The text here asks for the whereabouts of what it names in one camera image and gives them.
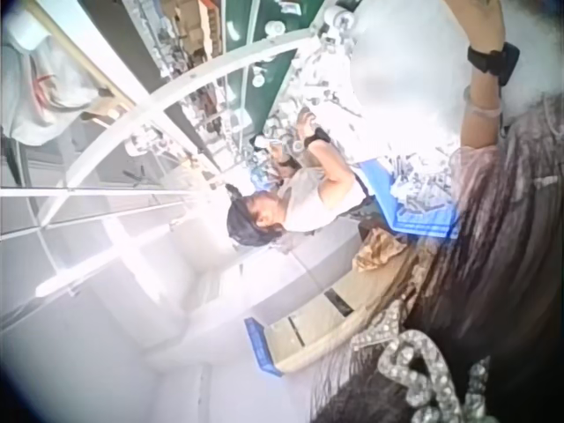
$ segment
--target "blue box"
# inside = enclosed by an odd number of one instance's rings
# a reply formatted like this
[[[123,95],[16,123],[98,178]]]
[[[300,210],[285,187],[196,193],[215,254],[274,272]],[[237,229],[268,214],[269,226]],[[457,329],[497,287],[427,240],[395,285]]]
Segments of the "blue box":
[[[390,194],[392,181],[391,174],[382,167],[377,160],[369,160],[359,164],[360,169],[367,177],[376,201],[382,209],[384,218],[390,228],[403,234],[416,234],[446,238],[450,228],[456,221],[456,208],[453,204],[441,209],[423,214],[412,214],[406,211],[403,215],[397,214],[400,205],[397,199]],[[450,238],[458,236],[458,228],[454,227]]]
[[[245,319],[245,326],[249,334],[250,343],[253,345],[256,362],[258,366],[266,373],[281,377],[283,375],[272,361],[271,351],[264,336],[264,327],[252,317]]]

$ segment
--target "sparkly hair accessory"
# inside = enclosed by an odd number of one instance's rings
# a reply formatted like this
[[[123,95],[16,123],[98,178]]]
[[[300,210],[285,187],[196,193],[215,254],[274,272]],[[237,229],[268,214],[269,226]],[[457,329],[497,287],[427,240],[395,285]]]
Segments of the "sparkly hair accessory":
[[[405,400],[417,409],[412,423],[496,423],[495,418],[486,416],[484,398],[489,358],[470,369],[470,386],[461,406],[439,348],[423,332],[401,331],[405,316],[404,302],[393,301],[366,330],[352,338],[351,346],[358,351],[371,345],[387,344],[378,360],[378,371],[407,388]],[[428,376],[410,368],[416,358],[425,361]]]

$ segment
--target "white tank top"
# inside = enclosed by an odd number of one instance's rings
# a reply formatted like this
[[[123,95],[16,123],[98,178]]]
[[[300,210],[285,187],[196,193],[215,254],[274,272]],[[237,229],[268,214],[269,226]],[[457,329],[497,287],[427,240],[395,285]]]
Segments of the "white tank top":
[[[329,225],[335,218],[362,203],[364,191],[355,181],[343,201],[329,209],[319,197],[319,184],[325,176],[320,167],[298,170],[278,191],[280,197],[290,196],[284,228],[289,232],[309,232]]]

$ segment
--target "hand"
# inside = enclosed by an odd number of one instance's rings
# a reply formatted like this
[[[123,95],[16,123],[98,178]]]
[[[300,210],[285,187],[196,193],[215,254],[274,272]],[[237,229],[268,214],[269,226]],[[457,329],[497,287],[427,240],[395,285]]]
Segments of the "hand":
[[[280,163],[285,161],[286,153],[284,152],[284,146],[279,144],[270,145],[271,156],[274,161]]]
[[[300,139],[300,141],[303,141],[307,137],[315,135],[315,130],[312,124],[314,119],[315,115],[307,110],[301,111],[298,115],[296,129],[298,131],[298,138]]]
[[[500,0],[444,0],[444,2],[455,15],[474,50],[485,54],[493,50],[503,50],[505,25]]]

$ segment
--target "black watch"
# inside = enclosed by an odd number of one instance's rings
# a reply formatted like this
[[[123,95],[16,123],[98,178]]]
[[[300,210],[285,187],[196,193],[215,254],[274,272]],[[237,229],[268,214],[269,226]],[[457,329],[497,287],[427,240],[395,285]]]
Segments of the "black watch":
[[[520,54],[519,48],[508,42],[503,44],[502,51],[492,51],[488,55],[468,47],[468,61],[479,71],[498,77],[500,86],[509,82]]]
[[[315,128],[314,135],[312,135],[311,137],[307,137],[306,139],[303,140],[304,148],[307,150],[309,145],[318,139],[325,141],[328,144],[331,143],[331,137],[327,132],[325,132],[321,128]]]

